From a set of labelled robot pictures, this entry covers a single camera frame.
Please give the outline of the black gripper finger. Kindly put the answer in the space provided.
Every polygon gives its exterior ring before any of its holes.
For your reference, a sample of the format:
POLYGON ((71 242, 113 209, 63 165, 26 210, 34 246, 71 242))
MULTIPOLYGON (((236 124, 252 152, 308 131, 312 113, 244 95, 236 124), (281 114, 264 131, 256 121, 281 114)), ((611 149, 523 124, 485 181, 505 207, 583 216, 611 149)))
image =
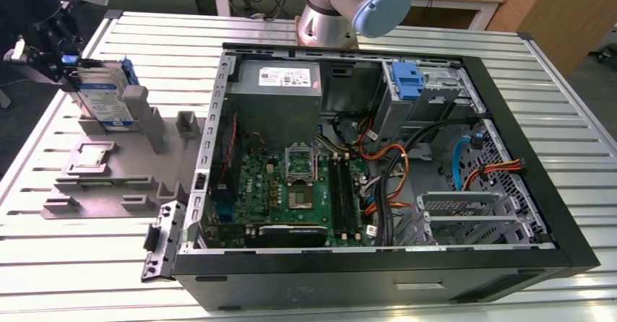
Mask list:
POLYGON ((46 13, 41 22, 41 55, 46 65, 75 65, 82 57, 82 33, 67 11, 46 13))
POLYGON ((57 55, 25 46, 19 49, 19 73, 35 82, 58 85, 63 91, 78 91, 79 82, 71 77, 73 67, 65 57, 81 58, 81 47, 63 45, 57 55))

